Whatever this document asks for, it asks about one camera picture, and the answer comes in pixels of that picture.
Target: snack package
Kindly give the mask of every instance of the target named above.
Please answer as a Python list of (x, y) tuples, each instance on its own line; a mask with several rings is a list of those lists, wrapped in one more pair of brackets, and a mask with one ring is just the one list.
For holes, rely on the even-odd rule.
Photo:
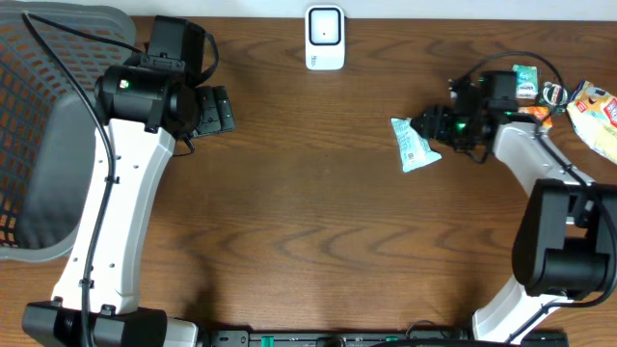
[[(549, 108), (546, 106), (528, 106), (528, 107), (519, 107), (519, 112), (528, 113), (533, 115), (536, 120), (543, 120), (544, 117), (549, 115)], [(550, 119), (545, 120), (542, 123), (542, 127), (545, 129), (552, 128), (552, 121)]]
[(617, 164), (617, 98), (583, 81), (567, 110), (580, 139)]
[[(557, 102), (557, 98), (559, 97), (560, 93), (561, 98), (559, 102)], [(572, 92), (570, 90), (568, 90), (567, 88), (563, 89), (563, 87), (559, 86), (558, 84), (554, 84), (552, 82), (545, 82), (544, 86), (538, 93), (537, 104), (539, 106), (550, 106), (551, 108), (554, 108), (553, 112), (557, 116), (561, 116), (564, 112), (566, 112), (566, 106), (568, 106), (569, 99), (568, 96), (571, 93)]]
[(432, 151), (428, 141), (421, 138), (410, 126), (411, 121), (412, 119), (392, 119), (405, 173), (442, 159), (442, 155)]
[(513, 65), (517, 73), (517, 98), (534, 99), (538, 94), (538, 68)]

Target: orange package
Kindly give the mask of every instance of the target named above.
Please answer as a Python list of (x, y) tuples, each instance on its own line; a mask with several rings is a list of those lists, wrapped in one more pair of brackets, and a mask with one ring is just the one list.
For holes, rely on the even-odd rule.
[[(536, 120), (542, 120), (544, 117), (549, 115), (549, 108), (546, 106), (528, 106), (528, 107), (519, 107), (519, 112), (527, 113), (533, 115)], [(542, 127), (545, 129), (552, 128), (552, 120), (547, 119), (542, 124)]]

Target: wood grain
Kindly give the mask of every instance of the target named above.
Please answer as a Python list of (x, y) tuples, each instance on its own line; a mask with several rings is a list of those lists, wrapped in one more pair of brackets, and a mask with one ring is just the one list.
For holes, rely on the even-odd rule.
[[(134, 18), (138, 41), (152, 18)], [(142, 267), (142, 305), (256, 330), (405, 329), (464, 324), (511, 274), (526, 205), (497, 160), (443, 160), (402, 173), (389, 119), (447, 102), (446, 80), (483, 56), (531, 50), (570, 86), (617, 93), (613, 23), (347, 20), (340, 71), (309, 71), (299, 19), (195, 19), (214, 34), (237, 130), (196, 141), (160, 183)], [(508, 68), (514, 61), (492, 64)], [(532, 61), (519, 59), (520, 64)], [(547, 70), (546, 77), (551, 78)], [(552, 139), (600, 182), (617, 167), (566, 119)], [(33, 345), (26, 303), (47, 300), (65, 260), (0, 263), (0, 344)], [(543, 326), (572, 346), (612, 346), (617, 301)]]

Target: gray mesh basket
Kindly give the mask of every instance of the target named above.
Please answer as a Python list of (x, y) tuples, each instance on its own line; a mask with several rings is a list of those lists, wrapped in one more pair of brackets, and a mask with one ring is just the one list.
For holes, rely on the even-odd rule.
[[(0, 2), (0, 258), (47, 261), (70, 251), (94, 161), (94, 124), (68, 80), (25, 28), (23, 11), (134, 44), (135, 25), (109, 7)], [(33, 21), (92, 92), (126, 49)]]

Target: green snack package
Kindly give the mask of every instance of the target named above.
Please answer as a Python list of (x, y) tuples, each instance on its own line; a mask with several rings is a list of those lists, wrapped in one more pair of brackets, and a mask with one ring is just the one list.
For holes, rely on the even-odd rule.
[[(569, 89), (565, 89), (561, 92), (562, 87), (558, 84), (554, 84), (552, 82), (545, 82), (544, 86), (538, 93), (537, 104), (540, 106), (547, 106), (549, 109), (554, 109), (553, 113), (557, 116), (563, 115), (566, 112), (566, 106), (568, 106), (569, 95), (572, 94), (572, 91)], [(557, 105), (557, 97), (561, 93), (561, 99)]]
[(536, 98), (538, 94), (538, 68), (514, 65), (512, 70), (517, 73), (517, 98)]

